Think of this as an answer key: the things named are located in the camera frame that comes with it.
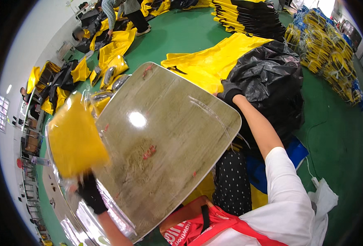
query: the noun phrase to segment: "polka dot clothing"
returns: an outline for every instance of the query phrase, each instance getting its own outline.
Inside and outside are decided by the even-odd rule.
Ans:
[[[251,189],[244,155],[226,151],[216,163],[213,203],[225,212],[240,216],[252,210]]]

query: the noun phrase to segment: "red apron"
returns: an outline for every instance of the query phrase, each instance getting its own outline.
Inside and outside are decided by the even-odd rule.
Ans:
[[[262,246],[286,246],[259,234],[238,216],[213,205],[206,196],[198,197],[159,225],[162,236],[172,246],[200,246],[228,228],[256,238]]]

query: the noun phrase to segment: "shoe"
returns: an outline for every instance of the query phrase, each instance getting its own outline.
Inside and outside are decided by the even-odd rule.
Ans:
[[[147,30],[146,31],[144,31],[144,32],[137,32],[136,34],[135,34],[135,36],[136,37],[139,37],[139,36],[141,36],[141,35],[143,35],[143,34],[146,34],[146,33],[148,33],[148,32],[150,32],[150,28],[148,27],[147,28]]]

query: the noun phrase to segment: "hand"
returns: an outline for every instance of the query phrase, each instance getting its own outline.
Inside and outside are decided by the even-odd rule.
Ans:
[[[117,18],[117,19],[116,19],[116,21],[125,21],[125,20],[127,20],[127,19],[128,19],[128,17]]]
[[[94,209],[95,214],[102,214],[108,210],[97,189],[97,182],[91,171],[84,174],[83,185],[78,179],[78,186],[76,192],[83,198],[88,206]]]
[[[221,93],[217,93],[215,96],[223,99],[223,101],[228,103],[229,105],[233,104],[232,99],[234,96],[243,95],[242,89],[234,83],[231,83],[227,80],[222,80],[221,83],[223,84],[224,91]]]

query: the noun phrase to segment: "worker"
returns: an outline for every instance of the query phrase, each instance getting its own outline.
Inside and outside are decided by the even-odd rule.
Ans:
[[[20,94],[23,97],[23,101],[25,101],[26,103],[28,103],[29,100],[30,100],[31,94],[27,94],[27,90],[24,87],[20,88]],[[34,94],[33,97],[36,100],[39,100],[39,97],[36,94]],[[34,119],[38,120],[39,119],[39,113],[36,111],[36,108],[37,107],[40,107],[40,105],[39,105],[39,103],[36,100],[31,100],[31,104],[28,105],[28,109],[30,110],[30,115]]]
[[[113,8],[119,6],[119,11],[117,12],[117,18]],[[100,0],[96,3],[95,8],[98,11],[105,12],[108,17],[109,31],[108,35],[112,36],[113,28],[115,27],[115,21],[122,21],[126,18],[120,18],[121,14],[124,13],[125,16],[134,24],[138,29],[136,36],[141,36],[150,32],[151,26],[146,21],[143,13],[140,11],[141,6],[137,0]]]
[[[225,212],[238,216],[242,224],[243,221],[246,222],[244,225],[249,230],[224,229],[204,245],[259,246],[263,238],[265,245],[309,245],[314,210],[280,138],[269,121],[250,104],[240,88],[226,80],[222,83],[224,91],[216,96],[240,109],[265,160],[268,204],[251,210],[250,184],[244,157],[236,151],[226,152],[216,163],[213,203]],[[78,193],[98,215],[111,245],[132,245],[107,213],[93,174],[85,176],[83,186],[79,183]],[[201,228],[195,229],[196,231],[191,231],[194,229],[190,228],[186,230],[195,238],[210,231],[207,229],[201,233]]]
[[[87,8],[88,6],[89,6],[89,3],[83,2],[82,4],[79,5],[79,9]]]

